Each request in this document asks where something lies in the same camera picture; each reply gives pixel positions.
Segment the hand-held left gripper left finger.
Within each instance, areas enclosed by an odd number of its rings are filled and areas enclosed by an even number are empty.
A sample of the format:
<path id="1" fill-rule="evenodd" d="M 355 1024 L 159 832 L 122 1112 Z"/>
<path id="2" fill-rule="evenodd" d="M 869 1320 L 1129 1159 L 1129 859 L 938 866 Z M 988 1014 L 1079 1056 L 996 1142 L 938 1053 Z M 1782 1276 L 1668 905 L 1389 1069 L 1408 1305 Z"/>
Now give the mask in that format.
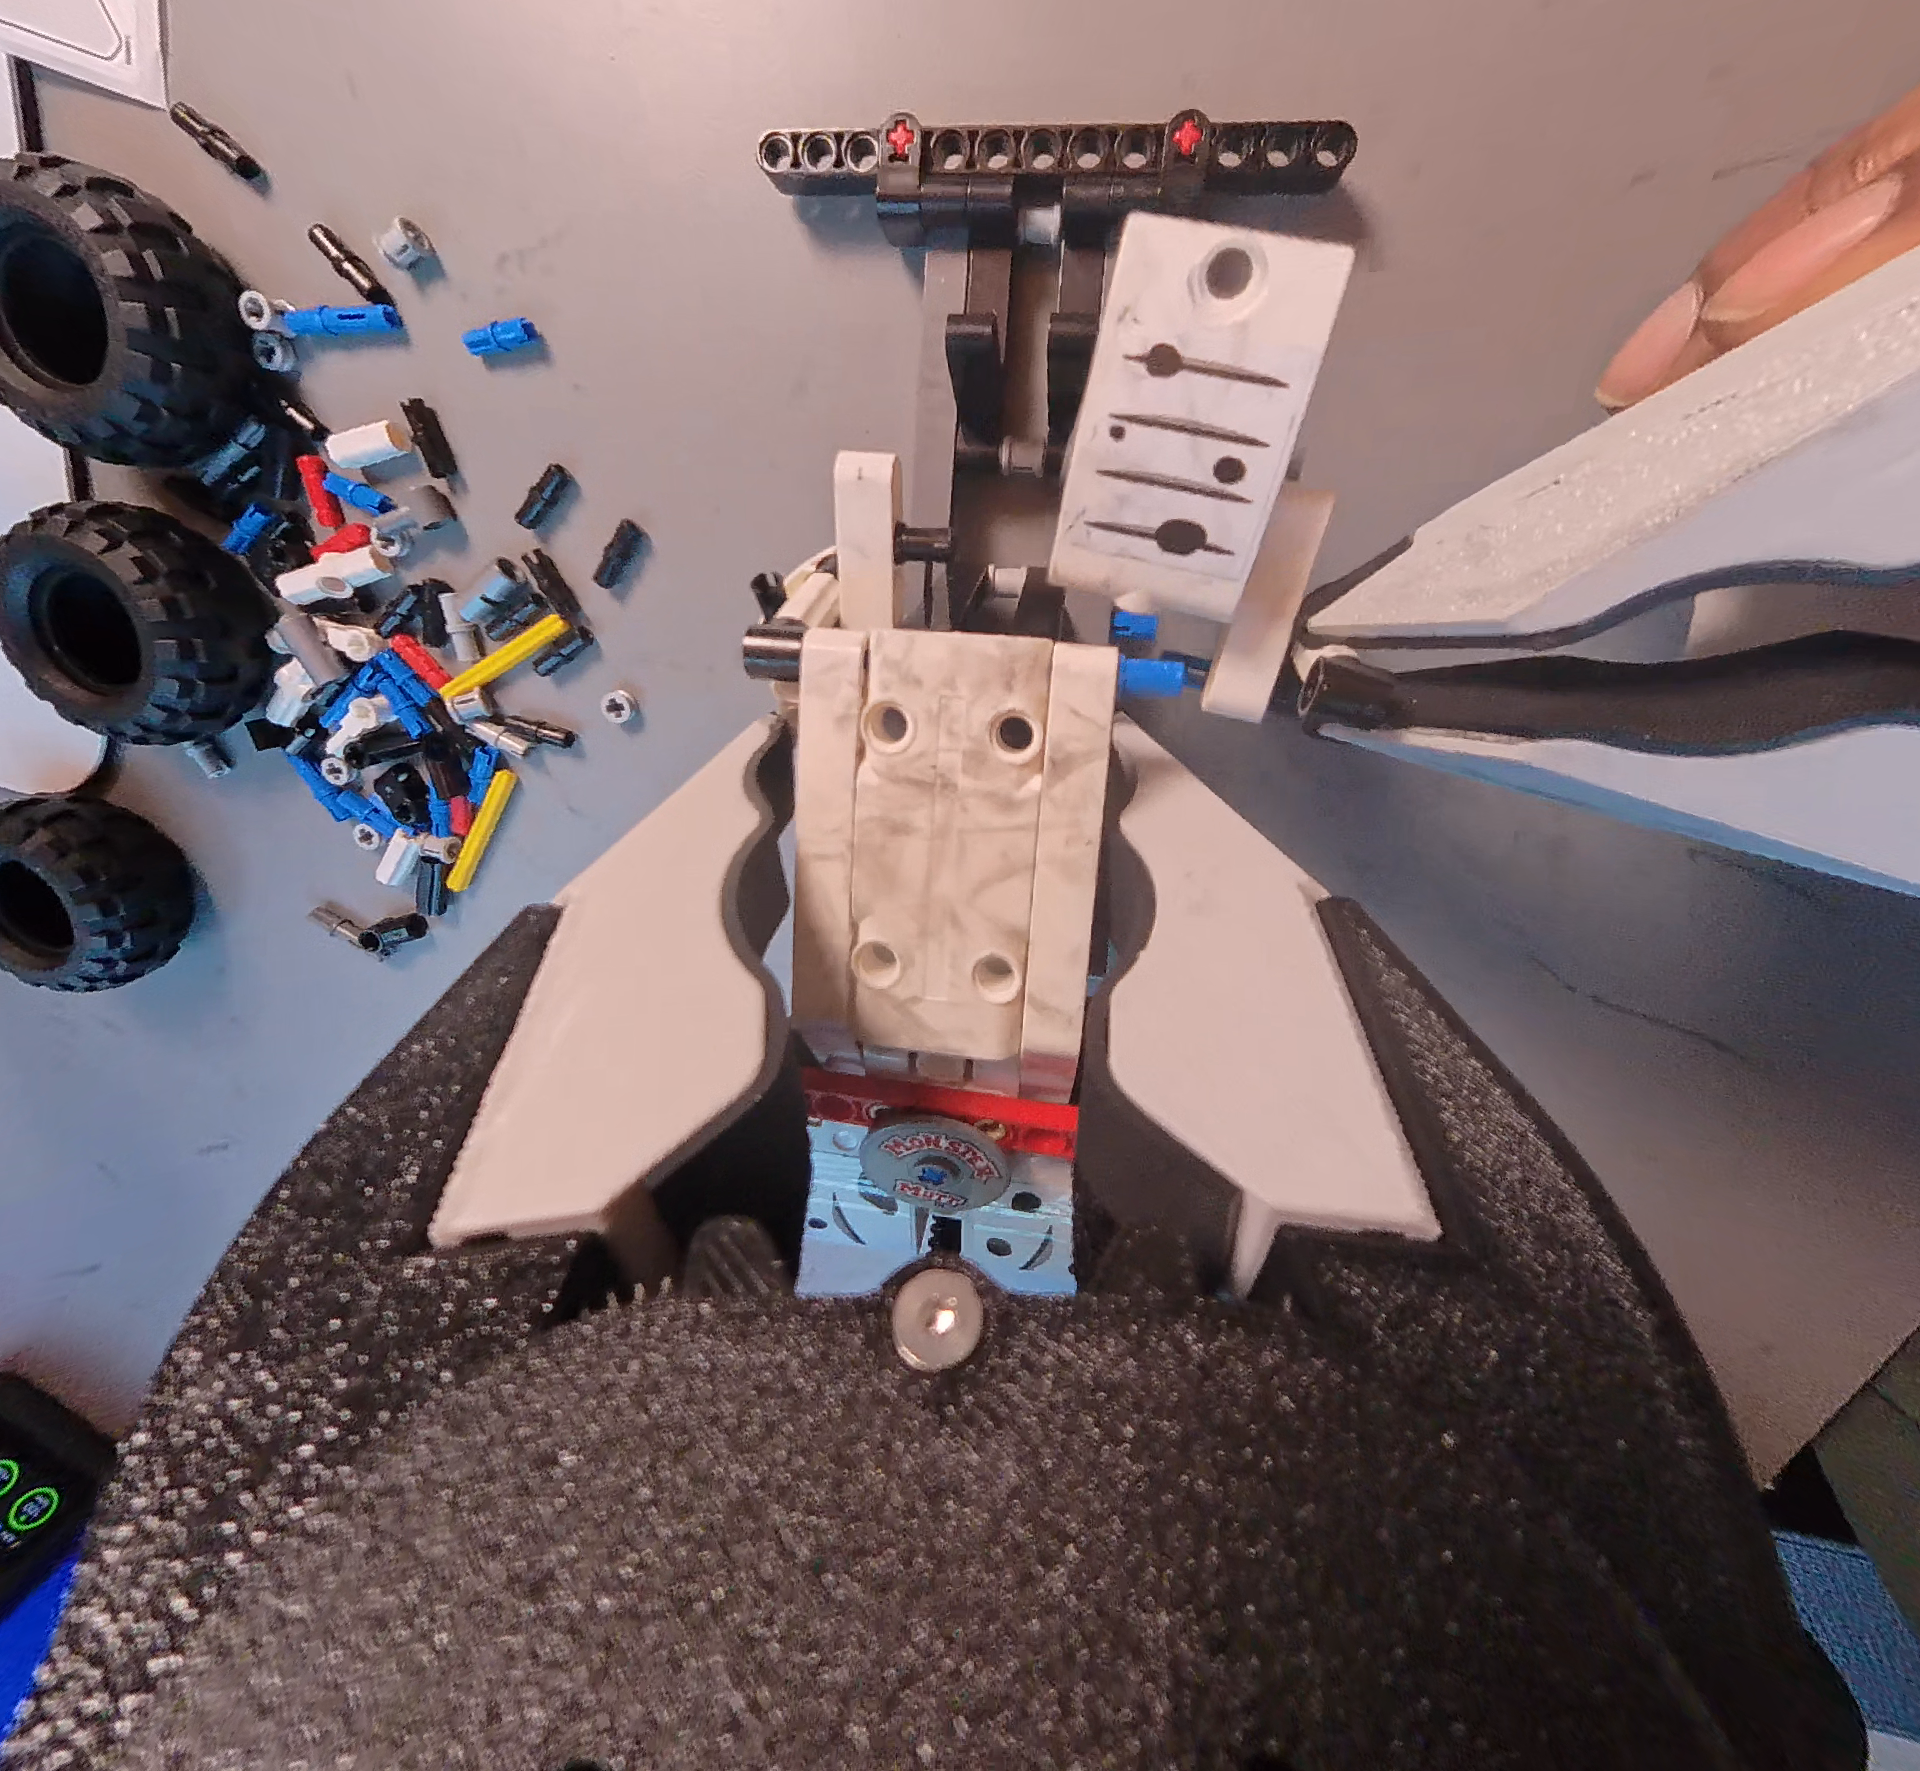
<path id="1" fill-rule="evenodd" d="M 718 1213 L 793 1256 L 791 730 L 740 732 L 559 898 L 559 922 L 428 1240 L 595 1234 L 659 1283 Z"/>

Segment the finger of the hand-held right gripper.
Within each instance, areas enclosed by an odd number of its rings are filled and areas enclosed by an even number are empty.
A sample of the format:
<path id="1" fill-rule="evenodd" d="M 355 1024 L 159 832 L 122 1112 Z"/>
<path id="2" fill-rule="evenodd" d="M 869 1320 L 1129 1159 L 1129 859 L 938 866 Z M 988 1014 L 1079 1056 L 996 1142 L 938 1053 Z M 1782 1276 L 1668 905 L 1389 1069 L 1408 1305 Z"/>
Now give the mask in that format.
<path id="1" fill-rule="evenodd" d="M 1917 284 L 1856 281 L 1474 492 L 1306 632 L 1562 646 L 1671 594 L 1915 573 Z"/>
<path id="2" fill-rule="evenodd" d="M 1917 888 L 1917 645 L 1434 671 L 1317 659 L 1317 732 L 1764 859 Z"/>

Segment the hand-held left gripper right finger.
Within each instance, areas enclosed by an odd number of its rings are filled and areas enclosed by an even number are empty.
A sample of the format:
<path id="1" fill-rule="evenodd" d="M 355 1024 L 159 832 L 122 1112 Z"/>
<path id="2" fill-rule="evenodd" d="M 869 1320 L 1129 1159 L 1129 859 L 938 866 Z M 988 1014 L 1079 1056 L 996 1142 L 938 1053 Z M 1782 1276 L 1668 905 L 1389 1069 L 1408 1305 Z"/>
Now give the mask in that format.
<path id="1" fill-rule="evenodd" d="M 1121 970 L 1088 1053 L 1085 1181 L 1250 1293 L 1282 1231 L 1442 1221 L 1340 970 L 1326 888 L 1139 725 L 1113 845 Z"/>

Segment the white toy truck model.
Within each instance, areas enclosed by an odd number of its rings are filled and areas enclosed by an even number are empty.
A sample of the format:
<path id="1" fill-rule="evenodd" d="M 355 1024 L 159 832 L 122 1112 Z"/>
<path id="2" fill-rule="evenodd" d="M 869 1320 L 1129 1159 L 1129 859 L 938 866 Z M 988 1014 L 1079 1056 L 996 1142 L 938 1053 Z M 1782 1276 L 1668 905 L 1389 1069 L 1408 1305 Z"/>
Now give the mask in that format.
<path id="1" fill-rule="evenodd" d="M 837 537 L 757 580 L 793 728 L 802 1290 L 1092 1269 L 1088 1053 L 1121 970 L 1125 705 L 1267 711 L 1328 497 L 1286 489 L 1352 251 L 1207 222 L 1330 193 L 1345 121 L 777 127 L 761 176 L 928 252 L 916 465 L 842 451 Z"/>

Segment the grey desk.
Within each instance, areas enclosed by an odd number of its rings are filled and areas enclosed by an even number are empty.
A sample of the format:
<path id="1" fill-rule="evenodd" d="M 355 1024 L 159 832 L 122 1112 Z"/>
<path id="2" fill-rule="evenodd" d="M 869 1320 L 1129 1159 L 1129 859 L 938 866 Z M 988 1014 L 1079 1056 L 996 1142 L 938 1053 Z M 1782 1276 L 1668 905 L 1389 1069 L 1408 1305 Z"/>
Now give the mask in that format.
<path id="1" fill-rule="evenodd" d="M 767 127 L 1338 114 L 1343 189 L 1282 226 L 1356 241 L 1306 431 L 1338 579 L 1595 419 L 1612 349 L 1695 259 L 1917 81 L 1917 0 L 169 0 L 161 113 L 44 78 L 46 142 L 182 211 L 276 295 L 340 287 L 396 212 L 445 277 L 412 346 L 326 351 L 314 408 L 406 395 L 467 465 L 472 551 L 513 548 L 544 462 L 580 478 L 551 551 L 586 580 L 619 512 L 656 556 L 597 656 L 534 711 L 478 888 L 389 965 L 310 908 L 389 908 L 278 760 L 205 778 L 132 750 L 116 799 L 205 872 L 179 958 L 106 995 L 4 987 L 4 1361 L 106 1431 L 288 1159 L 531 899 L 551 898 L 767 705 L 751 574 L 832 534 L 842 446 L 915 431 L 921 264 L 856 205 L 799 206 Z"/>

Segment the person's right hand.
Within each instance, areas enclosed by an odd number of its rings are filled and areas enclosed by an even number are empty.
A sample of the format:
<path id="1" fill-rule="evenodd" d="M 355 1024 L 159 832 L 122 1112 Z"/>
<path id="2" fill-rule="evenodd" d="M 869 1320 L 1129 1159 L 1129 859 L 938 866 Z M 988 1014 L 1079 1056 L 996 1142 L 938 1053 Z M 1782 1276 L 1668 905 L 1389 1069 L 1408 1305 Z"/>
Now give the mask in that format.
<path id="1" fill-rule="evenodd" d="M 1622 410 L 1917 247 L 1917 91 L 1754 211 L 1622 341 L 1595 396 Z"/>

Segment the pile of small brick parts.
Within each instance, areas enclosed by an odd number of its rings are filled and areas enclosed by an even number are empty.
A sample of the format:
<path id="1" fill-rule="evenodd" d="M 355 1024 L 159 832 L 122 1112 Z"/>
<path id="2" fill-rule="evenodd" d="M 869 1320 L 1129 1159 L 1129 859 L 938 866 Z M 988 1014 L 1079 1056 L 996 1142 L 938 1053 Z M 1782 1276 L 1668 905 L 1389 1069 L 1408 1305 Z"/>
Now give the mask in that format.
<path id="1" fill-rule="evenodd" d="M 276 754 L 319 811 L 370 859 L 393 915 L 357 919 L 319 905 L 310 919 L 389 960 L 419 942 L 467 893 L 518 790 L 518 765 L 569 750 L 572 728 L 504 707 L 516 676 L 556 678 L 595 649 L 583 580 L 546 530 L 580 494 L 550 462 L 513 512 L 518 556 L 445 580 L 416 556 L 459 512 L 459 462 L 444 416 L 403 396 L 396 416 L 326 426 L 300 400 L 300 367 L 323 346 L 401 341 L 403 314 L 383 277 L 330 226 L 310 244 L 355 298 L 303 307 L 242 287 L 237 321 L 250 379 L 227 439 L 169 474 L 225 527 L 225 551 L 278 606 L 271 691 L 242 728 Z"/>

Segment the black rubber toy tyre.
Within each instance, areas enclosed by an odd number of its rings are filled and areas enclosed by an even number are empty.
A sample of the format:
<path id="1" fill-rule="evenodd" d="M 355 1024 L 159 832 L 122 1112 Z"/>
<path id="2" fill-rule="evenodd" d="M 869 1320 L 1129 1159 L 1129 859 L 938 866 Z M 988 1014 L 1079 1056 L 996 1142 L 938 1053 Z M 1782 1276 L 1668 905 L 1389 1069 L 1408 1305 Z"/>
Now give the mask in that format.
<path id="1" fill-rule="evenodd" d="M 66 722 L 191 744 L 271 691 L 274 610 L 253 574 L 168 512 L 60 502 L 4 537 L 4 649 Z"/>
<path id="2" fill-rule="evenodd" d="M 64 155 L 4 162 L 4 406 L 96 462 L 191 469 L 255 402 L 240 280 L 168 205 Z"/>
<path id="3" fill-rule="evenodd" d="M 4 972 L 34 990 L 105 991 L 188 939 L 188 857 L 129 809 L 87 796 L 4 804 Z"/>

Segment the black timer with green display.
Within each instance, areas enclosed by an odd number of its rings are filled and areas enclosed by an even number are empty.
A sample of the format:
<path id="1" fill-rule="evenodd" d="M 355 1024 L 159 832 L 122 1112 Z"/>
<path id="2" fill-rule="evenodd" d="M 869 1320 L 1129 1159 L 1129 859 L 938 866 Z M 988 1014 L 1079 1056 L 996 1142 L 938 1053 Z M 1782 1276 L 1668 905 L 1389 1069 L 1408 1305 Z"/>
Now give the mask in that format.
<path id="1" fill-rule="evenodd" d="M 110 1434 L 4 1371 L 4 1616 L 80 1540 L 112 1470 Z"/>

